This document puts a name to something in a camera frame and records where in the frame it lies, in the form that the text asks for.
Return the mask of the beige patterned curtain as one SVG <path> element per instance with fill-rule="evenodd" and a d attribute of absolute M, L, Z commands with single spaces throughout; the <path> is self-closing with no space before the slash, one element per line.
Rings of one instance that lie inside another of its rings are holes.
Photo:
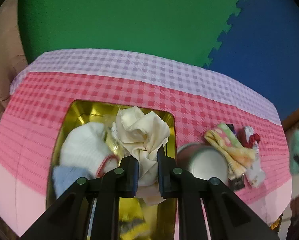
<path fill-rule="evenodd" d="M 0 117 L 10 100 L 14 78 L 28 66 L 18 29 L 18 0 L 0 6 Z"/>

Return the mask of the blue foam mat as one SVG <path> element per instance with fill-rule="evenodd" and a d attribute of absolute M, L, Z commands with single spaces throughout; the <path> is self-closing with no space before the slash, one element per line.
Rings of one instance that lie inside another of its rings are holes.
<path fill-rule="evenodd" d="M 299 108 L 299 8 L 293 0 L 238 0 L 238 14 L 218 36 L 210 69 L 227 75 L 263 98 L 279 120 Z"/>

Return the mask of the yellow soft cloth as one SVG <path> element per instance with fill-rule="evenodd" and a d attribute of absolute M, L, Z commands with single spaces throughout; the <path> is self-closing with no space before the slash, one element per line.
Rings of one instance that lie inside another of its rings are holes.
<path fill-rule="evenodd" d="M 150 226 L 137 198 L 120 198 L 118 229 L 120 239 L 150 239 Z"/>

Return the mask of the green foam mat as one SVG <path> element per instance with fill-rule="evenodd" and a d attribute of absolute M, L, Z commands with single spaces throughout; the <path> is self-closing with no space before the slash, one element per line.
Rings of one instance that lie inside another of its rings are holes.
<path fill-rule="evenodd" d="M 135 51 L 206 67 L 246 0 L 18 0 L 26 59 L 52 50 Z"/>

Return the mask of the light blue fluffy cloth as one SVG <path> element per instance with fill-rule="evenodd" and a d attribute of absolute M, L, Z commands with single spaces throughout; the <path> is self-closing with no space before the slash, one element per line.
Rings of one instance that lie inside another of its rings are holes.
<path fill-rule="evenodd" d="M 92 179 L 92 176 L 85 168 L 63 165 L 55 166 L 52 172 L 52 180 L 56 198 L 60 197 L 80 177 Z"/>

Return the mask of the yellow green patterned cloth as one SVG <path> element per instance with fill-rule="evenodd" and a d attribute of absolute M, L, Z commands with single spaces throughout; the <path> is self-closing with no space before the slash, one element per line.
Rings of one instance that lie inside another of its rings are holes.
<path fill-rule="evenodd" d="M 204 139 L 226 159 L 229 179 L 243 176 L 255 160 L 256 151 L 243 147 L 227 124 L 222 123 L 209 129 Z"/>

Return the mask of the teal fluffy scrunchie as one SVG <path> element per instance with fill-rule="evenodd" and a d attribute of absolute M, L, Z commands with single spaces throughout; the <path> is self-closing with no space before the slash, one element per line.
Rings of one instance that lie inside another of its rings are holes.
<path fill-rule="evenodd" d="M 295 161 L 294 157 L 299 155 L 299 129 L 296 129 L 289 138 L 289 170 L 290 174 L 299 174 L 299 164 Z"/>

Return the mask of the orange foam mat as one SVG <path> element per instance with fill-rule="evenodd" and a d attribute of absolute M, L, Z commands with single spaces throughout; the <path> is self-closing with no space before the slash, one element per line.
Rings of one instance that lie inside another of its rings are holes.
<path fill-rule="evenodd" d="M 297 122 L 299 122 L 299 108 L 288 115 L 282 122 L 283 130 L 286 132 L 288 129 L 293 127 Z"/>

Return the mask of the pink checkered tablecloth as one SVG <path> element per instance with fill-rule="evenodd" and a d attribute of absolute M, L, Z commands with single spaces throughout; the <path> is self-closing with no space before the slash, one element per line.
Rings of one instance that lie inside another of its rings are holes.
<path fill-rule="evenodd" d="M 69 49 L 42 54 L 0 85 L 0 217 L 17 235 L 44 212 L 53 147 L 75 100 L 167 111 L 177 146 L 220 123 L 251 126 L 266 179 L 238 196 L 269 224 L 290 202 L 289 152 L 275 106 L 226 75 L 142 53 Z"/>

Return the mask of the clear plastic item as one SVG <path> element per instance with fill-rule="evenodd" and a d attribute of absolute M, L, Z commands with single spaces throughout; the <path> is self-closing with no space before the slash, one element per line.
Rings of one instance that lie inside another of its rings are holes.
<path fill-rule="evenodd" d="M 106 140 L 105 140 L 109 149 L 121 160 L 125 157 L 125 148 L 122 146 L 121 142 L 118 139 L 117 128 L 114 122 L 106 123 Z"/>

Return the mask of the cream satin cloth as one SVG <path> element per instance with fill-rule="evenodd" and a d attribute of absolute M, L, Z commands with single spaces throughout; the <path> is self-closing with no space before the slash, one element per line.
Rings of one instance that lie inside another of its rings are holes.
<path fill-rule="evenodd" d="M 157 154 L 168 142 L 168 124 L 154 111 L 145 114 L 138 107 L 120 109 L 115 124 L 120 144 L 139 164 L 136 197 L 149 206 L 163 202 L 158 185 Z"/>

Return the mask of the white knitted cap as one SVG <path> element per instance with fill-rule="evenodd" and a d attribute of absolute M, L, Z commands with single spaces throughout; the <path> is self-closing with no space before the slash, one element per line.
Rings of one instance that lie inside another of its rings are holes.
<path fill-rule="evenodd" d="M 60 164 L 84 168 L 94 178 L 115 169 L 118 157 L 105 143 L 105 124 L 89 122 L 73 129 L 66 137 L 60 152 Z"/>

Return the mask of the steel bowl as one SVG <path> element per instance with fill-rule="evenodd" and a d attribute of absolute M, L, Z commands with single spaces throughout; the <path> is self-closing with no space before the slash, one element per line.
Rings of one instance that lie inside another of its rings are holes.
<path fill-rule="evenodd" d="M 197 142 L 181 146 L 177 150 L 177 164 L 196 178 L 209 180 L 216 177 L 225 185 L 228 183 L 226 159 L 212 146 Z"/>

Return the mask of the gold metal tray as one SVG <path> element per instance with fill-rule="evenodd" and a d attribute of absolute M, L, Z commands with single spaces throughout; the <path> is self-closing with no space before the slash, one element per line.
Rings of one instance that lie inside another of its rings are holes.
<path fill-rule="evenodd" d="M 60 131 L 58 133 L 53 153 L 47 182 L 46 208 L 49 208 L 56 200 L 56 193 L 53 187 L 52 171 L 54 166 L 60 163 L 61 147 L 68 134 L 79 126 L 88 122 L 101 122 L 110 125 L 117 116 L 120 109 L 129 108 L 128 105 L 118 105 L 113 103 L 75 100 L 68 108 L 64 116 Z M 170 136 L 164 146 L 165 154 L 175 158 L 176 139 L 174 116 L 166 111 L 142 108 L 144 114 L 155 112 L 169 126 Z M 143 206 L 145 217 L 149 220 L 151 239 L 174 239 L 175 219 L 177 218 L 177 200 L 166 200 L 154 206 Z"/>

